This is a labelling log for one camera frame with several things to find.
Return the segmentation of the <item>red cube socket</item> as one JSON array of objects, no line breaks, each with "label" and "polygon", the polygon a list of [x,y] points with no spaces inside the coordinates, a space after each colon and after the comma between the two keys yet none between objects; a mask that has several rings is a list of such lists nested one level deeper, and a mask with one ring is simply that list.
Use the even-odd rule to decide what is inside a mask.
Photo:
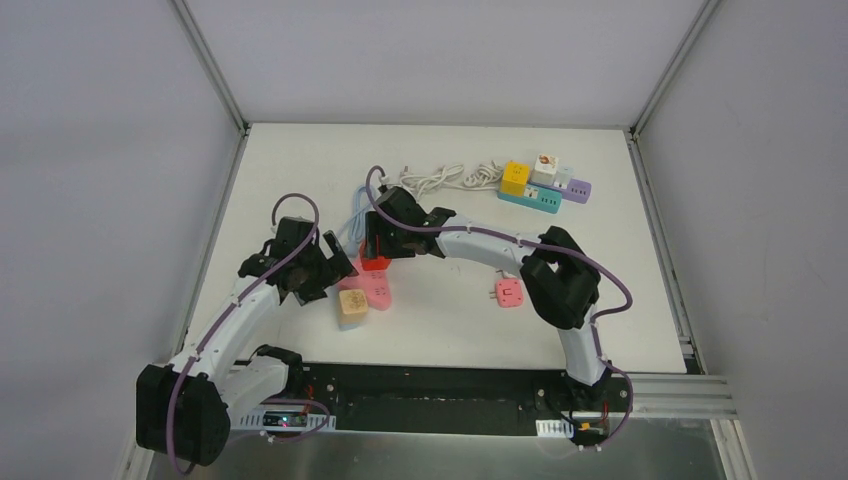
[{"label": "red cube socket", "polygon": [[385,271],[391,265],[392,260],[381,255],[375,258],[366,257],[366,242],[363,241],[359,247],[359,259],[364,271]]}]

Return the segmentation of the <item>pink plug adapter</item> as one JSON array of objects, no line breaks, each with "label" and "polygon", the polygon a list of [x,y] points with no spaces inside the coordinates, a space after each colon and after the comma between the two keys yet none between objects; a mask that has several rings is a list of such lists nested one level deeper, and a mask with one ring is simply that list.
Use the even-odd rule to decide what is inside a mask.
[{"label": "pink plug adapter", "polygon": [[522,283],[517,278],[498,279],[490,297],[497,302],[500,308],[517,308],[523,305],[525,295]]}]

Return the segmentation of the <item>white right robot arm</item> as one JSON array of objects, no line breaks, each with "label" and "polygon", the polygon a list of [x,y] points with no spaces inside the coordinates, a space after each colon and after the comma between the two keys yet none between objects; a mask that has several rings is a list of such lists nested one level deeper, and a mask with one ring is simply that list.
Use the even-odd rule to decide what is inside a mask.
[{"label": "white right robot arm", "polygon": [[424,211],[407,190],[382,187],[368,195],[388,236],[414,255],[469,260],[517,276],[539,317],[558,331],[566,356],[569,400],[583,410],[607,397],[609,368],[593,333],[601,276],[570,234],[552,226],[539,235],[506,233],[451,209]]}]

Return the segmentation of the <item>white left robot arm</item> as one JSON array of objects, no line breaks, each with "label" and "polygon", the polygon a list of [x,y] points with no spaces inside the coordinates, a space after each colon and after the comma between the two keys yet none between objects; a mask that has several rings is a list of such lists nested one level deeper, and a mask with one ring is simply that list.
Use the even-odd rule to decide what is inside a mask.
[{"label": "white left robot arm", "polygon": [[356,271],[331,230],[284,217],[262,249],[245,259],[215,320],[163,365],[149,364],[136,380],[138,446],[194,465],[221,454],[234,421],[264,400],[297,402],[305,390],[302,358],[262,345],[234,371],[255,331],[289,296],[300,305],[326,298],[327,289]]}]

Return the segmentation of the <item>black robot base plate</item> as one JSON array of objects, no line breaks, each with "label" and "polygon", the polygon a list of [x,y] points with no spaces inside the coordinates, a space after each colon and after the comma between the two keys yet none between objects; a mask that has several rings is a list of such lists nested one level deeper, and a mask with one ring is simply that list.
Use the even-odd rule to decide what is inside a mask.
[{"label": "black robot base plate", "polygon": [[274,434],[379,432],[578,437],[594,443],[630,406],[632,388],[606,373],[584,387],[561,370],[307,363],[283,404],[256,407],[236,430]]}]

